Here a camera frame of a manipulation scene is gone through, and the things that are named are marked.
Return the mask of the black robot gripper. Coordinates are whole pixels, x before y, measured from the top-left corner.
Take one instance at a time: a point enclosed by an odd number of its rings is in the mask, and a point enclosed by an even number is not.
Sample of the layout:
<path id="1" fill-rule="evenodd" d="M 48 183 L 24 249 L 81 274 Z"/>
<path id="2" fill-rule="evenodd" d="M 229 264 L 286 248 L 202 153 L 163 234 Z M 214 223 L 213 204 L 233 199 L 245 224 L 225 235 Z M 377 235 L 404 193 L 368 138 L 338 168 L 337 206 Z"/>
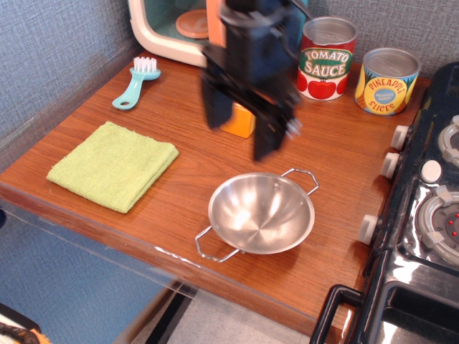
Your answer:
<path id="1" fill-rule="evenodd" d="M 256 115 L 255 161 L 277 151 L 285 137 L 301 133 L 293 115 L 299 101 L 290 81 L 298 64 L 299 36 L 308 6 L 303 1 L 224 1 L 219 17 L 226 45 L 208 44 L 202 71 L 207 125 L 225 124 L 238 102 Z"/>

